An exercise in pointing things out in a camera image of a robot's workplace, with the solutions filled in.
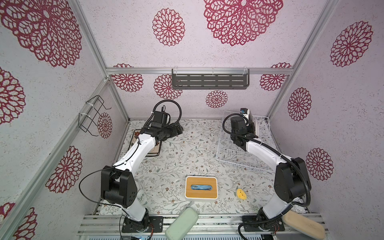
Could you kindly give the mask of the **small white round plate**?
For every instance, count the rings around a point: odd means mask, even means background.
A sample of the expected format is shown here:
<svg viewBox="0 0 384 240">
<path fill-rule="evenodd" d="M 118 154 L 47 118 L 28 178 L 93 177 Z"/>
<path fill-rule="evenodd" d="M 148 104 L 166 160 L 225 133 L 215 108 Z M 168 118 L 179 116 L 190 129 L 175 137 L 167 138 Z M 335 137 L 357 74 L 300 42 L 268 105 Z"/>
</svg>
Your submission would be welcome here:
<svg viewBox="0 0 384 240">
<path fill-rule="evenodd" d="M 258 120 L 254 120 L 254 123 L 255 123 L 255 135 L 256 135 L 256 138 L 259 138 L 260 137 L 260 125 L 259 125 Z"/>
</svg>

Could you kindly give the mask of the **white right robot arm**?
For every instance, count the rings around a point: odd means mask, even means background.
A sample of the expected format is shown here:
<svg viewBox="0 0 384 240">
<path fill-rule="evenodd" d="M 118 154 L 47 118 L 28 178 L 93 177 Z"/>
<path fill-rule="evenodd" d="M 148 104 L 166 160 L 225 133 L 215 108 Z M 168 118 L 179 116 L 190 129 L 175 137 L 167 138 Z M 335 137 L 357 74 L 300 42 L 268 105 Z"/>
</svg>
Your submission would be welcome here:
<svg viewBox="0 0 384 240">
<path fill-rule="evenodd" d="M 293 206 L 306 208 L 311 203 L 311 182 L 305 161 L 290 158 L 256 135 L 256 126 L 242 114 L 230 114 L 222 124 L 232 142 L 267 164 L 275 174 L 275 194 L 259 210 L 257 222 L 267 224 L 282 218 Z"/>
</svg>

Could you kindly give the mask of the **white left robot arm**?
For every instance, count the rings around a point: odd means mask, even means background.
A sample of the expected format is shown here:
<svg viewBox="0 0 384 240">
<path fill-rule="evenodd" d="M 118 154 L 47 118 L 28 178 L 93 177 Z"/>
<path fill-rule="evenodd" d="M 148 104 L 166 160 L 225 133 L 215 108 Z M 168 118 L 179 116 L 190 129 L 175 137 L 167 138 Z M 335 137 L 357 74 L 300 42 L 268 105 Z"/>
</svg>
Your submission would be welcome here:
<svg viewBox="0 0 384 240">
<path fill-rule="evenodd" d="M 146 231 L 150 220 L 149 211 L 137 199 L 138 187 L 134 175 L 159 142 L 176 137 L 183 130 L 180 123 L 143 127 L 129 151 L 113 166 L 105 166 L 101 171 L 101 198 L 120 207 L 128 223 L 138 232 Z"/>
</svg>

